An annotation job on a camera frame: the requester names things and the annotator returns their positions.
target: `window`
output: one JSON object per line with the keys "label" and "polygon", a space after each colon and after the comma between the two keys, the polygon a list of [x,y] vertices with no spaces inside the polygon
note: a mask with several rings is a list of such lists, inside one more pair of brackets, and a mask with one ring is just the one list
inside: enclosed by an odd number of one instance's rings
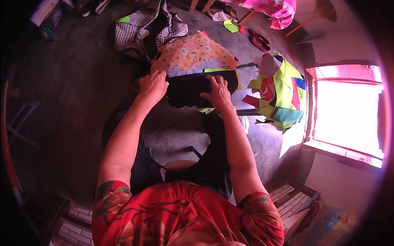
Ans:
{"label": "window", "polygon": [[[362,65],[353,66],[365,70]],[[316,74],[323,71],[321,75],[314,76],[316,95],[312,139],[347,149],[353,153],[350,158],[381,167],[383,153],[377,137],[379,94],[383,90],[381,79],[379,81],[380,69],[373,67],[368,71],[371,78],[359,79],[356,69],[350,70],[353,74],[349,69],[341,74],[338,67],[320,68]]]}

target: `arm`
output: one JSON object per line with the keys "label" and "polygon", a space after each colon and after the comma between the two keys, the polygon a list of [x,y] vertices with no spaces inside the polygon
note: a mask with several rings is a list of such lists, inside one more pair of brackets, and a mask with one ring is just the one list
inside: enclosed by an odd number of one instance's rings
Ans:
{"label": "arm", "polygon": [[227,160],[230,166],[230,180],[238,204],[247,195],[267,190],[257,173],[256,161],[249,140],[231,104],[227,81],[222,76],[206,76],[212,84],[211,94],[200,96],[210,101],[220,112],[226,132]]}
{"label": "arm", "polygon": [[109,180],[119,180],[130,187],[130,171],[136,159],[139,130],[149,111],[165,95],[167,86],[164,71],[155,71],[139,80],[140,93],[105,148],[98,170],[97,187]]}

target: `red floral shirt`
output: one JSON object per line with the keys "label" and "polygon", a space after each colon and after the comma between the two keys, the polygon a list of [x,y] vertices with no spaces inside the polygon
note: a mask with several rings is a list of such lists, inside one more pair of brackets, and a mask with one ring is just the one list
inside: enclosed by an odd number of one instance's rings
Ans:
{"label": "red floral shirt", "polygon": [[95,246],[171,245],[189,230],[220,242],[283,245],[282,221],[271,198],[252,193],[238,205],[187,182],[162,183],[132,196],[121,181],[97,189],[92,233]]}

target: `orange broom handle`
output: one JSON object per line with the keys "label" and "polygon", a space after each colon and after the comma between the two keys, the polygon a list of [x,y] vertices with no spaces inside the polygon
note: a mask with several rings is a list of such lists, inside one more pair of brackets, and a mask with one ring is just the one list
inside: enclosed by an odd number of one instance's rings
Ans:
{"label": "orange broom handle", "polygon": [[294,28],[291,32],[289,32],[288,34],[286,34],[285,37],[289,36],[290,34],[292,34],[294,31],[296,31],[298,28],[302,27],[303,25],[305,25],[306,23],[310,22],[311,20],[313,20],[316,17],[316,15],[312,16],[311,18],[307,19],[306,21],[304,21],[304,23],[302,23],[301,25],[299,25],[298,27]]}

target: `hand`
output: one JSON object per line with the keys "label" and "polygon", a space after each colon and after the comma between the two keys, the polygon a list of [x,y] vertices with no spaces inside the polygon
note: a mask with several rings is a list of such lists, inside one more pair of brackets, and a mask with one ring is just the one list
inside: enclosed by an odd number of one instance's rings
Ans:
{"label": "hand", "polygon": [[200,97],[207,99],[221,113],[233,109],[230,92],[227,89],[227,80],[223,80],[223,77],[219,75],[216,77],[208,75],[205,78],[211,82],[212,92],[211,94],[201,93]]}
{"label": "hand", "polygon": [[154,71],[139,80],[139,96],[156,105],[167,92],[168,82],[165,71]]}

